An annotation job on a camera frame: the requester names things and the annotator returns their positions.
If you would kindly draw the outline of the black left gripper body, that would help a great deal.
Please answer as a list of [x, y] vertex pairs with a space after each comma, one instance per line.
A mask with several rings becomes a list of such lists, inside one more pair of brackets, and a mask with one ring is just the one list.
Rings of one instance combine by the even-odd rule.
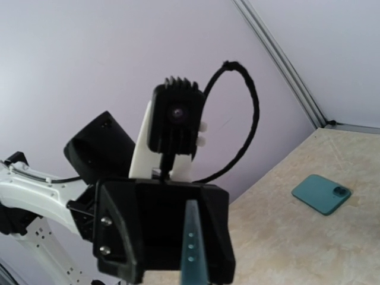
[[233, 281], [229, 193], [216, 185], [150, 179], [98, 181], [93, 254], [99, 271], [141, 282], [146, 271], [178, 270], [189, 200], [198, 203], [210, 281]]

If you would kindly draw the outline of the black smartphone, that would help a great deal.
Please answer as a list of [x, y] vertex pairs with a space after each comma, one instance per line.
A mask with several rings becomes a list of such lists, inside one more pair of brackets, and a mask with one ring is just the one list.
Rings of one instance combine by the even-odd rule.
[[208, 265], [197, 200], [186, 202], [180, 261], [180, 284], [208, 284]]

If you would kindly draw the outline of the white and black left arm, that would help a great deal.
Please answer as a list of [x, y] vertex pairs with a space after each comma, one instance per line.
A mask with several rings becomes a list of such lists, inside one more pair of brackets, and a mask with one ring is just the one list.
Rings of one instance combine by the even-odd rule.
[[22, 152], [1, 163], [1, 233], [34, 253], [56, 284], [92, 284], [51, 234], [54, 220], [93, 245], [101, 273], [140, 284], [180, 271], [182, 284], [230, 284], [236, 261], [229, 193], [190, 178], [200, 111], [149, 106], [136, 141], [103, 112], [65, 146], [78, 173], [55, 179]]

